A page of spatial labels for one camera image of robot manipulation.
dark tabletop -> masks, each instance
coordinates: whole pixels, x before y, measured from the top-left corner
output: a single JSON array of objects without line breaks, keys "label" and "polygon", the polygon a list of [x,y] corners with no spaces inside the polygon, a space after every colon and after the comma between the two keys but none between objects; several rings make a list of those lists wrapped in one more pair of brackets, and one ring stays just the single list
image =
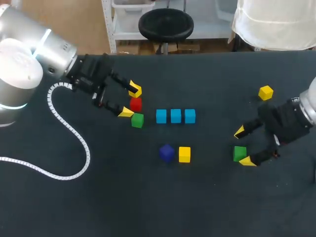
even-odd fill
[{"label": "dark tabletop", "polygon": [[[284,103],[316,76],[314,52],[114,57],[115,68],[143,88],[142,129],[59,88],[57,111],[84,137],[91,165],[78,179],[57,181],[0,163],[1,237],[314,237],[316,131],[260,167],[232,161],[232,147],[264,144],[263,131],[237,140],[256,116],[259,88]],[[85,163],[80,142],[50,112],[44,78],[16,124],[0,131],[0,155],[58,175]],[[128,106],[123,89],[109,98]],[[156,124],[156,109],[196,109],[197,123]],[[164,163],[159,147],[190,146],[191,163]]]}]

black stool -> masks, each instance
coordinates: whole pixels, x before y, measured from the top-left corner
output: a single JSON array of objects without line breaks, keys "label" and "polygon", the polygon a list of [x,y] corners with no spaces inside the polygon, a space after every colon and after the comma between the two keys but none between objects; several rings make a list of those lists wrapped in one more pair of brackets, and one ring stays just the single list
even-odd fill
[{"label": "black stool", "polygon": [[161,8],[145,13],[138,23],[139,32],[145,38],[163,45],[163,53],[168,54],[168,43],[185,40],[194,29],[194,22],[187,13]]}]

red cube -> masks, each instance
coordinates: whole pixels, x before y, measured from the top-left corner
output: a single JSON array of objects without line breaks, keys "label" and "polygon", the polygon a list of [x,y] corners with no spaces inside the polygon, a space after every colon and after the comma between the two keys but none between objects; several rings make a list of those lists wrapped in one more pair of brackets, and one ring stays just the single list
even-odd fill
[{"label": "red cube", "polygon": [[141,112],[142,111],[142,98],[138,97],[138,98],[134,98],[132,97],[132,99],[130,100],[130,109],[134,112]]}]

white cloth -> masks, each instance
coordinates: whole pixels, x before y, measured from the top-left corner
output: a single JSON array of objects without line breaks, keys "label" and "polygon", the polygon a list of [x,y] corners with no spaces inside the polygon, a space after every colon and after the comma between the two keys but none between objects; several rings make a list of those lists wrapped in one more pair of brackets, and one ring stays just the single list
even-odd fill
[{"label": "white cloth", "polygon": [[238,0],[232,30],[269,50],[316,46],[316,0]]}]

green cube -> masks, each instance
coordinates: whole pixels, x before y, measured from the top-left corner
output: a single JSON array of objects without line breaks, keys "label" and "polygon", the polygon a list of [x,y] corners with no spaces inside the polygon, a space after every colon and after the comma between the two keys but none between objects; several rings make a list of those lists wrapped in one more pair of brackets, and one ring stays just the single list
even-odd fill
[{"label": "green cube", "polygon": [[144,115],[134,113],[132,117],[132,127],[142,128],[144,124]]},{"label": "green cube", "polygon": [[247,157],[246,147],[235,147],[234,148],[234,161],[239,162],[240,160]]}]

